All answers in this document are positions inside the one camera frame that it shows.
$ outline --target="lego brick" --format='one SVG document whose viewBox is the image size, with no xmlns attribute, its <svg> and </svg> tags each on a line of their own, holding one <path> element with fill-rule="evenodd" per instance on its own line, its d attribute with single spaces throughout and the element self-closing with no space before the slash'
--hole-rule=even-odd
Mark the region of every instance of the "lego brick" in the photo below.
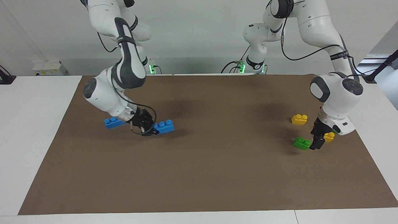
<svg viewBox="0 0 398 224">
<path fill-rule="evenodd" d="M 155 124 L 153 128 L 158 130 L 159 134 L 164 134 L 174 131 L 174 124 L 172 120 L 167 120 L 166 122 L 161 121 L 159 124 Z"/>
<path fill-rule="evenodd" d="M 110 119 L 105 119 L 103 122 L 107 129 L 117 128 L 119 126 L 126 124 L 125 122 L 118 120 L 115 117 L 111 117 Z"/>
<path fill-rule="evenodd" d="M 326 142 L 331 142 L 334 139 L 334 136 L 336 136 L 333 132 L 326 133 L 324 136 L 324 139 Z"/>
<path fill-rule="evenodd" d="M 299 124 L 299 125 L 305 125 L 307 123 L 308 116 L 307 115 L 300 115 L 296 114 L 292 117 L 292 124 Z"/>
<path fill-rule="evenodd" d="M 294 147 L 297 147 L 297 148 L 302 149 L 302 150 L 309 149 L 310 145 L 311 145 L 311 141 L 310 140 L 305 140 L 302 137 L 296 138 L 296 140 L 293 142 L 293 146 Z"/>
</svg>

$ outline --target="electrical outlet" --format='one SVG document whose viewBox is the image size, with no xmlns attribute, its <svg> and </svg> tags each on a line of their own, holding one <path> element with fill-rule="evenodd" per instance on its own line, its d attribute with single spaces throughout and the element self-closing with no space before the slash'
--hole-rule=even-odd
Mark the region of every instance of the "electrical outlet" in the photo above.
<svg viewBox="0 0 398 224">
<path fill-rule="evenodd" d="M 48 75 L 48 76 L 61 76 L 69 75 L 68 70 L 60 61 L 49 61 L 49 62 L 33 62 L 33 72 L 36 76 Z"/>
<path fill-rule="evenodd" d="M 237 67 L 239 68 L 238 70 L 239 73 L 245 73 L 246 65 L 243 61 L 240 61 Z"/>
<path fill-rule="evenodd" d="M 156 68 L 154 67 L 155 65 L 155 61 L 148 58 L 148 64 L 145 66 L 145 71 L 147 75 L 156 74 Z"/>
</svg>

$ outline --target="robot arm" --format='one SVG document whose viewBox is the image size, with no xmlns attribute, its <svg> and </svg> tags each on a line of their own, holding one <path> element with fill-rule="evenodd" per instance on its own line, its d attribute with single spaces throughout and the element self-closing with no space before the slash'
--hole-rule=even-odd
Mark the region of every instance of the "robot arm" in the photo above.
<svg viewBox="0 0 398 224">
<path fill-rule="evenodd" d="M 87 82 L 84 97 L 111 116 L 140 127 L 143 135 L 148 136 L 159 133 L 153 129 L 152 116 L 124 95 L 127 89 L 142 86 L 146 78 L 131 26 L 121 15 L 128 5 L 132 6 L 129 0 L 88 0 L 91 24 L 100 34 L 115 38 L 122 58 Z"/>
<path fill-rule="evenodd" d="M 130 11 L 130 8 L 121 8 L 121 17 L 130 25 L 130 30 L 133 33 L 133 39 L 136 41 L 136 47 L 138 55 L 140 56 L 140 61 L 142 65 L 147 69 L 148 57 L 145 54 L 143 46 L 139 42 L 148 41 L 152 37 L 152 30 L 150 26 L 141 20 Z"/>
<path fill-rule="evenodd" d="M 310 84 L 312 95 L 324 104 L 311 131 L 314 141 L 310 148 L 320 149 L 325 142 L 326 133 L 335 131 L 339 135 L 345 135 L 355 130 L 348 113 L 359 102 L 363 87 L 358 77 L 355 80 L 346 78 L 356 73 L 348 58 L 344 41 L 331 22 L 325 0 L 270 0 L 263 16 L 264 25 L 258 26 L 268 27 L 271 33 L 280 37 L 283 47 L 283 22 L 289 17 L 297 17 L 300 36 L 304 42 L 329 53 L 335 70 L 315 77 Z M 254 41 L 249 43 L 251 49 L 258 46 Z M 248 58 L 256 55 L 256 51 L 250 52 Z"/>
<path fill-rule="evenodd" d="M 251 24 L 245 27 L 243 37 L 250 44 L 249 55 L 246 57 L 247 69 L 259 73 L 267 54 L 264 42 L 280 40 L 281 33 L 274 33 L 265 24 Z"/>
</svg>

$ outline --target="black stand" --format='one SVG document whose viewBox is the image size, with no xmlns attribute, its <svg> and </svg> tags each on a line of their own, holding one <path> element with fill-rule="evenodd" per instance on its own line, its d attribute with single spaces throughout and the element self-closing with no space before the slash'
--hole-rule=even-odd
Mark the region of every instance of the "black stand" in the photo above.
<svg viewBox="0 0 398 224">
<path fill-rule="evenodd" d="M 0 85 L 10 85 L 15 78 L 15 75 L 6 75 L 2 70 L 0 70 Z"/>
<path fill-rule="evenodd" d="M 393 61 L 395 61 L 398 58 L 398 50 L 396 50 L 392 55 L 390 55 L 387 60 L 381 64 L 372 74 L 369 76 L 365 76 L 364 79 L 367 81 L 367 83 L 372 83 L 375 80 L 375 77 L 383 71 L 387 66 L 391 65 Z"/>
</svg>

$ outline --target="brown paper mat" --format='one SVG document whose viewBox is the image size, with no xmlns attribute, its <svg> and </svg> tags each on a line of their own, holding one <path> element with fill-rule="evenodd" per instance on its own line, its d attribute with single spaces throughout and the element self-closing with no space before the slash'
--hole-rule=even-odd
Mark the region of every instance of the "brown paper mat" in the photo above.
<svg viewBox="0 0 398 224">
<path fill-rule="evenodd" d="M 313 75 L 148 77 L 127 96 L 176 131 L 107 130 L 83 77 L 19 214 L 398 207 L 356 132 L 292 146 L 322 105 Z M 290 123 L 307 114 L 304 126 Z"/>
</svg>

